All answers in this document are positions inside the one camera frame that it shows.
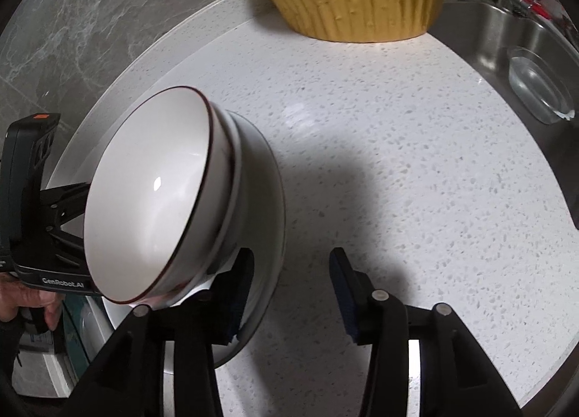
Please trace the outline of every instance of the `hand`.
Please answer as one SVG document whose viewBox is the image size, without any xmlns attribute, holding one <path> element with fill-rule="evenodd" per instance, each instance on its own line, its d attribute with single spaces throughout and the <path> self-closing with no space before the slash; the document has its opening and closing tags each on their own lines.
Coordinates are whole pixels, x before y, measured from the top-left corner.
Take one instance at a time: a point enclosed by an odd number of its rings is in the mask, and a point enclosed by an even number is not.
<svg viewBox="0 0 579 417">
<path fill-rule="evenodd" d="M 44 307 L 44 320 L 53 331 L 59 324 L 64 295 L 43 292 L 24 286 L 8 273 L 0 273 L 0 321 L 8 322 L 16 317 L 19 307 Z"/>
</svg>

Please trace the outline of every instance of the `ceramic bowl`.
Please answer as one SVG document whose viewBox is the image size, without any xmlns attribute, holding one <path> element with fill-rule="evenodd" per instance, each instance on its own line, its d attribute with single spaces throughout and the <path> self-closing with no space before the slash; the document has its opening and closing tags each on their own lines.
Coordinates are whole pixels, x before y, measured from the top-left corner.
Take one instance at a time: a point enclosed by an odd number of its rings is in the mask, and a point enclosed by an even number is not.
<svg viewBox="0 0 579 417">
<path fill-rule="evenodd" d="M 231 144 L 201 92 L 170 88 L 137 107 L 105 149 L 86 203 L 85 254 L 100 292 L 146 302 L 201 276 L 232 173 Z"/>
</svg>

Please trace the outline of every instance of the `countertop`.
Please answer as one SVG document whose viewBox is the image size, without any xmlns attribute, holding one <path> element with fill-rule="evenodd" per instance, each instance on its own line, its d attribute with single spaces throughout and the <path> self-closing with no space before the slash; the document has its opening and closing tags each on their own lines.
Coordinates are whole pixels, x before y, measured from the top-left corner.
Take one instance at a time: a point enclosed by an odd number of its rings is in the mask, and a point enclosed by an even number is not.
<svg viewBox="0 0 579 417">
<path fill-rule="evenodd" d="M 432 36 L 321 42 L 267 0 L 218 1 L 119 77 L 51 184 L 90 178 L 111 124 L 176 84 L 252 121 L 286 193 L 276 293 L 217 370 L 226 415 L 357 415 L 369 350 L 343 328 L 327 264 L 336 246 L 405 303 L 453 306 L 520 404 L 577 343 L 579 235 L 557 181 L 503 99 Z"/>
</svg>

